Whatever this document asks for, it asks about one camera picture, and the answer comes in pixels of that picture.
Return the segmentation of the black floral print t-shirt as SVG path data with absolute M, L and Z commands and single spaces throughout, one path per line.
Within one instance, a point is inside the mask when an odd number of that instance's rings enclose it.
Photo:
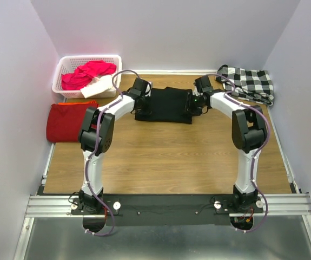
M 173 122 L 192 124 L 192 116 L 185 112 L 186 100 L 191 89 L 153 88 L 150 92 L 151 115 L 135 115 L 135 120 L 146 122 Z

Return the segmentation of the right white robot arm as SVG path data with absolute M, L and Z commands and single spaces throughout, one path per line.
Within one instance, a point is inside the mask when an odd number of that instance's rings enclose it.
M 236 212 L 256 205 L 261 193 L 257 186 L 257 167 L 261 150 L 269 141 L 270 125 L 260 106 L 250 106 L 230 96 L 231 91 L 214 89 L 208 75 L 194 81 L 187 111 L 199 116 L 203 109 L 215 109 L 231 119 L 231 138 L 239 152 L 237 179 L 233 193 L 222 205 Z

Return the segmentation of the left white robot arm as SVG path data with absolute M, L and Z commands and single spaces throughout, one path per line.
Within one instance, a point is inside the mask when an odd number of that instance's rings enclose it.
M 82 209 L 95 213 L 105 207 L 102 166 L 113 140 L 115 122 L 132 111 L 147 108 L 151 88 L 150 82 L 137 77 L 133 86 L 114 101 L 86 110 L 78 134 L 84 156 L 84 180 L 78 193 L 78 204 Z

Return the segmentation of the white garment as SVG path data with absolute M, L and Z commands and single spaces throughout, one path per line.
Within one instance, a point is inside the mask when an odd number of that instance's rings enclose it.
M 112 75 L 94 77 L 93 80 L 80 90 L 84 98 L 113 98 L 116 89 L 112 84 Z

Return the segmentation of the folded orange garment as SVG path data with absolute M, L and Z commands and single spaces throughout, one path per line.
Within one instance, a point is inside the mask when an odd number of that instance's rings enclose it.
M 98 103 L 95 100 L 84 101 L 84 102 L 59 102 L 57 105 L 72 106 L 72 105 L 87 105 L 87 104 L 96 104 L 98 106 Z

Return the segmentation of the black white checkered shirt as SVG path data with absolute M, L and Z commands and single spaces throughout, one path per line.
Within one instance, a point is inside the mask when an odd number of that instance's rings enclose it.
M 221 83 L 230 96 L 272 106 L 274 86 L 266 70 L 245 70 L 222 65 L 215 80 Z

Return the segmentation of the pink red garment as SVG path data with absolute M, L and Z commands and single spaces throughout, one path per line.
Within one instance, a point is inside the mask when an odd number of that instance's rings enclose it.
M 88 61 L 78 66 L 73 73 L 63 74 L 61 83 L 63 90 L 81 90 L 95 77 L 111 75 L 117 71 L 117 65 L 103 60 Z

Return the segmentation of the folded dark red t-shirt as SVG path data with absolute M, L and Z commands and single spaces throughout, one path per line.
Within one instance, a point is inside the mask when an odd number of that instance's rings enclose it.
M 90 107 L 98 108 L 96 104 L 72 106 L 53 104 L 47 120 L 47 140 L 52 143 L 78 142 L 85 112 Z

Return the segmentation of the white plastic laundry basket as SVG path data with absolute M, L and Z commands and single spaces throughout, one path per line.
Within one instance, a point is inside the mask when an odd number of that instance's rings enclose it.
M 117 54 L 91 54 L 91 55 L 71 55 L 64 56 L 59 60 L 52 81 L 52 91 L 61 94 L 67 99 L 82 99 L 80 90 L 64 90 L 62 87 L 62 75 L 73 73 L 74 70 L 89 61 L 103 60 L 116 65 L 116 71 L 122 70 L 122 58 Z

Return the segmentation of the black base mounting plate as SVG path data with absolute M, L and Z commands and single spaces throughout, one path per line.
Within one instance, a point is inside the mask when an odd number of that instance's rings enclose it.
M 71 213 L 89 226 L 230 225 L 234 218 L 263 212 L 260 198 L 241 204 L 233 194 L 107 194 L 101 203 L 75 192 Z

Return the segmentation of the white wall trim strip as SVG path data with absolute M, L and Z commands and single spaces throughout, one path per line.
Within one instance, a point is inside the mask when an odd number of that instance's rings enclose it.
M 217 70 L 134 70 L 139 75 L 205 75 Z

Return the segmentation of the aluminium frame rail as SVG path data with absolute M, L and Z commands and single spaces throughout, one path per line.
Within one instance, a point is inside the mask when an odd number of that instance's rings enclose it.
M 67 197 L 82 181 L 78 145 L 51 147 L 42 184 L 28 201 L 25 216 L 70 217 Z M 105 156 L 103 182 L 109 192 L 167 195 L 227 192 L 237 176 L 237 150 L 231 141 L 116 141 Z M 272 138 L 261 153 L 258 183 L 270 196 L 293 203 L 302 191 L 287 154 Z

